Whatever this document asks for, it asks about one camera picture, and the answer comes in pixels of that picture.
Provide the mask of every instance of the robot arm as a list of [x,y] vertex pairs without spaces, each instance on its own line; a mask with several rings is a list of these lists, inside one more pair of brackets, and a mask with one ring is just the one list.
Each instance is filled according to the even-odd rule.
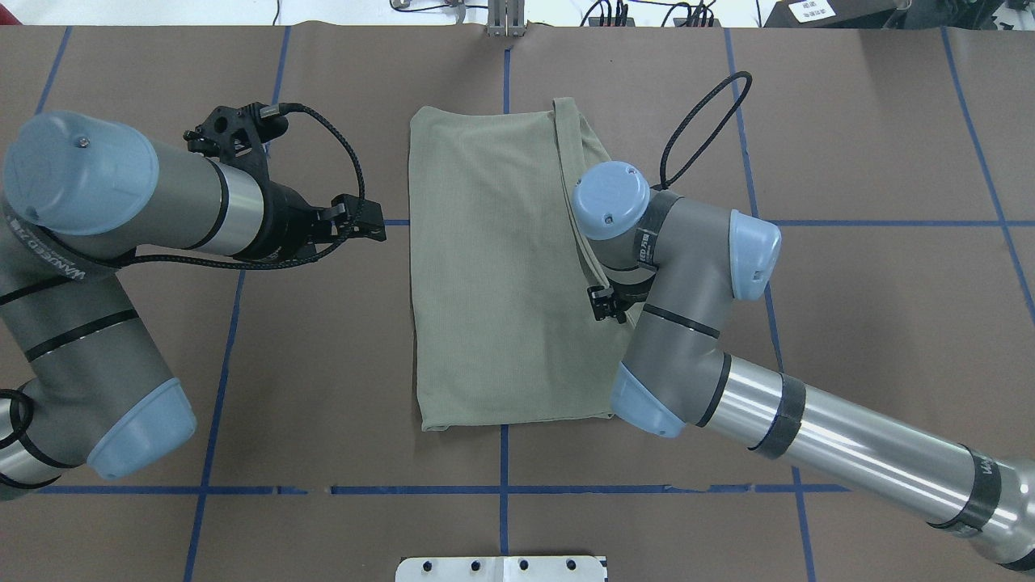
[[[119,478],[194,433],[179,380],[112,277],[118,268],[152,260],[285,268],[352,236],[385,239],[380,207],[362,200],[358,162],[336,130],[356,162],[359,197],[314,207],[269,179],[263,144],[284,135],[294,111],[332,129],[297,104],[220,107],[184,134],[190,153],[71,112],[23,125],[0,195],[0,317],[37,377],[0,390],[0,499],[83,463]],[[145,243],[240,262],[136,257]],[[319,243],[331,248],[317,253]]]
[[621,162],[590,169],[572,207],[612,281],[590,290],[597,319],[646,300],[619,365],[616,414],[669,438],[708,427],[767,459],[815,467],[1035,575],[1035,463],[994,459],[718,349],[733,300],[765,290],[775,226],[652,192]]

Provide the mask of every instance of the olive green cloth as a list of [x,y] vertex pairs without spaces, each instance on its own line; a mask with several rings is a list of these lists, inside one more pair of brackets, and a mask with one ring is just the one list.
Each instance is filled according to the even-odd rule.
[[568,197],[610,159],[574,101],[410,122],[410,271],[425,431],[609,417],[630,325],[595,321],[603,280]]

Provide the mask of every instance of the silver metal tube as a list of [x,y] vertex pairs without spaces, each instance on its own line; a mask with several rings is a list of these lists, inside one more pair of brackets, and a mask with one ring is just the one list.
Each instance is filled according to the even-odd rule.
[[792,389],[796,382],[734,357],[707,426],[875,493],[1035,575],[1035,463],[986,457],[812,386]]

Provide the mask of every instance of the black band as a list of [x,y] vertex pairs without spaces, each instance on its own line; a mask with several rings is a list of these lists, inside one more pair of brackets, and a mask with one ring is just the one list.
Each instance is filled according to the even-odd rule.
[[637,270],[639,268],[643,268],[640,265],[632,265],[631,267],[625,267],[625,268],[621,268],[621,269],[615,268],[615,267],[609,267],[608,265],[604,265],[603,263],[600,263],[600,265],[602,265],[603,268],[605,268],[608,270],[613,270],[615,272],[632,272],[632,271],[634,271],[634,270]]
[[11,301],[17,301],[27,295],[32,295],[33,293],[38,293],[39,291],[50,289],[51,287],[57,287],[58,285],[64,285],[65,283],[68,283],[71,280],[68,279],[67,277],[52,277],[50,279],[45,279],[38,283],[33,283],[28,287],[23,287],[16,291],[11,291],[6,295],[0,295],[0,308],[6,305]]
[[971,454],[971,460],[974,461],[974,486],[970,497],[956,517],[945,523],[928,525],[937,529],[951,529],[953,534],[969,537],[981,531],[996,513],[999,496],[1003,493],[1003,477],[995,459],[971,450],[966,444],[962,446]]
[[669,210],[672,209],[672,205],[678,202],[680,198],[682,196],[672,191],[663,190],[655,194],[650,204],[647,205],[647,210],[644,211],[644,216],[640,219],[640,224],[637,227],[637,235],[632,239],[632,252],[641,264],[657,270],[657,265],[654,264],[654,249],[657,246],[657,233],[661,231],[661,225],[664,224],[664,219],[669,216]]
[[780,374],[780,378],[783,380],[782,394],[773,424],[769,426],[769,432],[762,438],[762,442],[748,448],[766,459],[778,459],[787,453],[794,437],[798,436],[801,415],[805,412],[805,383],[787,374]]
[[130,319],[138,319],[140,316],[137,315],[137,310],[126,310],[118,313],[113,313],[112,315],[105,316],[100,319],[95,319],[90,323],[85,325],[80,325],[75,329],[69,329],[64,333],[51,338],[41,344],[37,344],[25,351],[25,357],[32,361],[39,356],[50,353],[61,346],[68,345],[76,340],[82,340],[90,333],[96,333],[101,329],[107,329],[113,325],[122,323],[123,321],[129,321]]
[[208,234],[202,237],[202,239],[196,244],[187,246],[185,251],[197,249],[208,243],[209,240],[212,240],[219,232],[219,229],[223,228],[223,223],[227,220],[227,209],[230,208],[230,186],[227,185],[227,177],[223,175],[223,170],[220,170],[214,162],[207,157],[204,159],[212,165],[212,168],[215,170],[215,175],[219,176],[219,215],[215,217],[215,224],[212,225],[212,229],[208,231]]
[[692,319],[685,318],[678,313],[672,313],[669,310],[662,310],[657,305],[652,305],[650,303],[644,303],[644,313],[649,313],[651,315],[656,315],[661,319],[667,319],[673,323],[678,323],[683,327],[689,327],[694,331],[704,333],[705,336],[711,336],[718,340],[718,329],[714,327],[709,327],[700,321],[693,321]]
[[708,409],[705,410],[704,416],[697,421],[697,426],[702,429],[711,420],[713,414],[715,414],[715,409],[718,408],[718,402],[722,400],[722,392],[726,391],[726,382],[730,379],[730,367],[733,365],[733,358],[730,354],[722,354],[722,372],[718,375],[718,384],[715,386],[715,391],[712,392],[712,400],[708,403]]
[[6,448],[21,440],[25,431],[29,430],[29,425],[32,424],[33,403],[32,399],[21,390],[2,389],[0,390],[0,399],[11,401],[7,408],[10,418],[10,434],[0,439],[0,448]]
[[60,476],[61,475],[58,475],[52,479],[45,481],[43,483],[34,483],[29,485],[29,484],[19,483],[7,475],[0,473],[0,485],[6,485],[7,487],[13,487],[14,489],[39,489],[41,487],[47,487],[48,485],[58,481]]
[[[19,388],[19,391],[21,391],[24,388],[25,385]],[[21,412],[19,412],[18,407],[12,406],[10,408],[10,424],[11,426],[13,426],[16,424],[21,424],[21,423],[22,423],[22,414]],[[36,443],[32,442],[32,439],[29,438],[28,434],[23,433],[22,436],[18,439],[18,442],[22,443],[22,447],[25,448],[25,450],[28,452],[29,455],[32,455],[37,461],[43,463],[45,465],[57,467],[58,469],[75,469],[76,467],[79,466],[79,465],[69,465],[67,463],[62,463],[61,461],[55,461],[49,455],[40,450],[39,447],[36,446]]]
[[623,300],[629,301],[630,303],[646,301],[647,295],[650,294],[650,288],[654,285],[653,275],[648,277],[640,283],[633,283],[631,285],[616,283],[610,278],[608,281],[611,282],[611,287],[614,288],[616,293],[618,293],[618,296]]
[[1032,550],[1027,556],[1017,561],[1001,563],[999,565],[1005,568],[1006,570],[1012,570],[1013,572],[1028,572],[1029,570],[1035,570],[1035,550]]

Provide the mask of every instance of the blue tape grid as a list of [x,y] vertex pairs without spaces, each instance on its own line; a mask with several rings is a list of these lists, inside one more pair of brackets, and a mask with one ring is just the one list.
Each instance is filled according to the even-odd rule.
[[[40,94],[36,106],[36,113],[41,113],[46,107],[51,88],[58,74],[62,57],[68,46],[68,40],[72,33],[72,27],[66,27],[58,47],[54,63],[47,78],[47,83]],[[973,120],[970,116],[967,99],[964,95],[963,87],[959,83],[959,76],[955,66],[955,59],[949,40],[948,31],[942,28],[942,41],[945,48],[945,56],[948,61],[949,71],[952,77],[953,87],[959,100],[959,108],[974,145],[974,151],[981,167],[981,172],[988,188],[988,195],[993,206],[996,209],[996,221],[869,221],[869,220],[778,220],[772,221],[778,226],[794,227],[998,227],[1003,232],[1003,237],[1009,250],[1010,259],[1016,272],[1021,290],[1028,307],[1032,322],[1035,323],[1035,302],[1032,300],[1031,290],[1028,280],[1025,277],[1024,268],[1013,238],[1010,234],[1011,228],[1035,227],[1035,221],[1008,221],[1003,211],[999,195],[992,174],[988,170],[984,152],[974,128]],[[726,38],[727,58],[729,60],[730,72],[736,71],[736,61],[734,58],[733,39],[729,29],[723,30]],[[276,103],[279,97],[280,85],[284,79],[284,68],[288,56],[288,47],[291,38],[291,27],[286,27],[284,39],[280,47],[279,62],[277,64],[276,81],[273,88],[273,98],[271,103]],[[506,49],[503,54],[503,113],[510,113],[510,62],[511,49]],[[739,88],[736,83],[731,85],[733,98],[739,96]],[[744,179],[750,203],[751,214],[759,216],[758,198],[755,192],[755,178],[751,171],[750,156],[747,148],[747,135],[745,130],[744,114],[738,110],[737,129],[740,138],[741,155],[744,166]],[[409,219],[386,220],[386,226],[408,227]],[[227,345],[224,352],[224,361],[219,376],[219,386],[216,392],[216,402],[212,414],[212,424],[209,430],[208,446],[205,455],[205,464],[202,471],[201,485],[190,486],[51,486],[38,492],[40,495],[197,495],[198,504],[195,511],[195,522],[191,530],[190,545],[187,552],[187,561],[184,568],[183,580],[189,582],[194,574],[194,564],[197,558],[198,545],[201,537],[202,524],[205,515],[205,501],[209,495],[304,495],[307,492],[292,487],[282,486],[257,486],[257,487],[215,487],[209,485],[212,470],[212,462],[215,456],[215,444],[218,437],[219,420],[223,415],[223,405],[226,397],[227,382],[230,373],[230,356],[233,350],[234,341],[237,333],[237,322],[240,316],[241,291],[244,286],[244,271],[241,271],[237,280],[237,289],[234,296],[234,307],[231,314],[230,328],[227,334]],[[766,311],[769,319],[769,329],[775,352],[777,366],[780,372],[783,371],[783,357],[780,350],[779,330],[776,324],[776,316],[773,308],[772,290],[766,288],[765,292]],[[509,527],[508,527],[508,499],[510,495],[578,495],[578,494],[602,494],[602,495],[696,495],[696,494],[794,494],[798,507],[799,528],[801,531],[802,550],[805,559],[806,575],[809,582],[816,581],[816,568],[812,559],[811,542],[808,531],[808,517],[805,508],[806,493],[841,493],[849,491],[845,487],[835,484],[805,484],[801,481],[801,472],[797,467],[792,467],[793,484],[743,484],[743,485],[714,485],[707,490],[680,489],[668,485],[587,485],[587,486],[512,486],[509,484],[509,427],[500,427],[500,483],[499,486],[373,486],[373,487],[331,487],[331,495],[356,496],[356,495],[494,495],[500,501],[500,552],[503,555],[509,553]]]

